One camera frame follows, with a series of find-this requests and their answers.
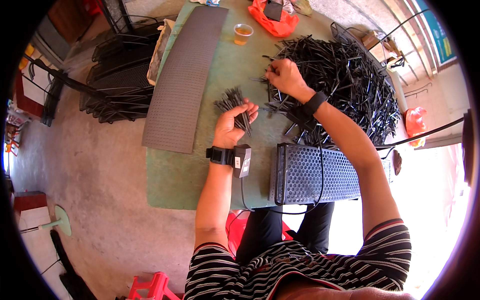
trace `black wristband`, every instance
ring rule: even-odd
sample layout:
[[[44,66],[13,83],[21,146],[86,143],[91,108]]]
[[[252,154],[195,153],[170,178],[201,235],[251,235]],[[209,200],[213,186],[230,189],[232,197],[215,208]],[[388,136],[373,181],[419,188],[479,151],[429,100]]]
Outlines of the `black wristband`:
[[[303,112],[308,116],[313,115],[318,107],[327,100],[327,96],[322,92],[317,92],[310,100],[303,105]]]
[[[206,151],[206,158],[219,165],[230,165],[232,161],[233,149],[224,149],[213,146]]]

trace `green table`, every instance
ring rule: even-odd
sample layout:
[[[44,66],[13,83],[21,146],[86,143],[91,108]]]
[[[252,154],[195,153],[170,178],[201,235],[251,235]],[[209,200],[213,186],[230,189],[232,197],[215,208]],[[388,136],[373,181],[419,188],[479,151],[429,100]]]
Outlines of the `green table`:
[[[229,11],[208,73],[192,154],[147,148],[147,202],[150,206],[196,209],[208,172],[209,160],[205,158],[205,149],[212,145],[216,120],[220,115],[213,102],[221,97],[225,89],[240,85],[244,96],[250,101],[261,107],[266,102],[266,85],[250,78],[258,78],[264,74],[270,61],[262,58],[262,55],[273,56],[278,53],[275,43],[280,45],[278,41],[285,38],[272,36],[258,24],[247,10],[251,4],[252,2],[247,0],[220,2],[220,6],[228,8]],[[189,0],[183,5],[162,62],[165,61],[185,20],[198,5]],[[286,39],[312,34],[317,39],[332,40],[332,20],[316,12],[311,18],[300,14],[298,16],[300,22],[294,33]],[[244,46],[233,43],[233,27],[239,23],[248,24],[254,30]],[[252,138],[245,135],[239,141],[240,144],[249,144],[252,147],[250,173],[244,182],[245,201],[249,207],[275,205],[268,201],[272,150],[276,149],[278,143],[291,142],[290,138],[283,136],[291,122],[280,114],[271,119],[267,116],[267,112],[259,111],[257,120],[252,124]],[[244,208],[241,202],[240,180],[237,178],[234,178],[232,183],[231,208]]]

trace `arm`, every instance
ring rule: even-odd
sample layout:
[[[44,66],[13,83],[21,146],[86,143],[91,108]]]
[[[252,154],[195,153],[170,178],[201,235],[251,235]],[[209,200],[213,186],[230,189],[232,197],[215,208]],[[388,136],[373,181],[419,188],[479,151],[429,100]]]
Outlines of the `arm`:
[[[245,104],[223,113],[215,127],[213,146],[232,149],[245,134],[235,128],[234,118],[248,111],[250,123],[258,116],[258,105],[244,99]],[[195,248],[206,242],[219,243],[228,247],[225,223],[230,210],[232,196],[231,166],[210,163],[207,180],[200,195],[195,215]]]
[[[315,94],[302,79],[297,65],[290,60],[272,62],[275,72],[265,76],[280,91],[306,103]],[[327,102],[313,115],[355,168],[362,198],[363,237],[376,225],[400,218],[390,192],[382,161],[363,130],[348,116]]]

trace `person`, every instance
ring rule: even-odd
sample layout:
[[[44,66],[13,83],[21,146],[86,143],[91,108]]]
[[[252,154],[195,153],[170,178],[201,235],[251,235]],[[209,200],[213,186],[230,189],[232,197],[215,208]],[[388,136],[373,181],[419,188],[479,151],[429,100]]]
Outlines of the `person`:
[[[305,104],[316,92],[297,65],[275,60],[266,78]],[[233,148],[244,131],[234,117],[245,111],[250,122],[258,106],[245,104],[218,119],[213,146]],[[357,255],[326,254],[334,203],[308,212],[294,240],[282,241],[281,206],[251,212],[234,259],[228,252],[225,223],[230,208],[232,167],[210,163],[197,206],[195,250],[185,284],[185,300],[198,299],[411,299],[402,293],[411,244],[390,192],[382,162],[363,130],[328,102],[314,113],[355,168],[362,201],[364,243]]]

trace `pile of black plastic sticks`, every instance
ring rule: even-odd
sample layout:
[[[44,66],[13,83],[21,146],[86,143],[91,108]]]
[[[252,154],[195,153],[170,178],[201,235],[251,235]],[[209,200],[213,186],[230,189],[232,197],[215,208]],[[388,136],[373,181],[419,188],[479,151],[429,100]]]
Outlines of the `pile of black plastic sticks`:
[[[222,95],[221,101],[215,101],[214,104],[218,107],[222,112],[226,112],[231,110],[232,108],[243,105],[243,96],[241,94],[241,90],[239,86],[235,86],[231,89],[226,89],[226,91]],[[250,127],[250,116],[248,112],[243,112],[235,117],[234,126],[244,130],[249,137],[252,137],[250,134],[251,127]]]
[[[358,44],[326,42],[311,36],[284,40],[282,44],[276,45],[280,50],[277,55],[264,57],[294,61],[307,85],[325,93],[327,101],[362,127],[374,144],[384,144],[388,134],[395,135],[399,115],[394,91]],[[263,110],[287,114],[290,108],[301,105],[279,92],[265,77],[253,80],[268,85],[268,103]],[[294,141],[317,146],[320,137],[325,145],[333,142],[322,126],[317,128],[318,132],[302,131]]]

